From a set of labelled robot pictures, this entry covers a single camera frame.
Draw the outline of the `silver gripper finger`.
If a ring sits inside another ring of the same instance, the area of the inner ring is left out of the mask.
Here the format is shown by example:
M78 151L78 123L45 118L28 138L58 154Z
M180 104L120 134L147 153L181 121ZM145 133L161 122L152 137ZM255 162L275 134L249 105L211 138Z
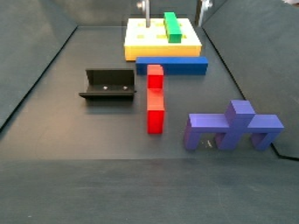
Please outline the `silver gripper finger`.
M145 27L151 26L151 5L149 0L140 0L136 3L137 9L144 13L144 19L145 19Z
M211 0L200 0L200 17L199 17L199 26L201 26L203 18L204 18L204 12L212 7L212 1Z

